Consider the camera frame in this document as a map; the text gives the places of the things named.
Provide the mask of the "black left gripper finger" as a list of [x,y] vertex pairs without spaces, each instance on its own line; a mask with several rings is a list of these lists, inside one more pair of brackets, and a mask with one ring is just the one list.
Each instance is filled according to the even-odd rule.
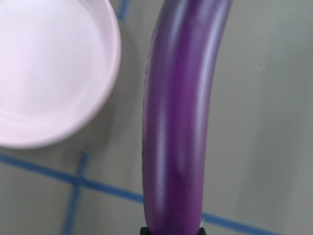
[[142,227],[142,228],[140,229],[139,235],[150,235],[150,232],[149,232],[148,227]]

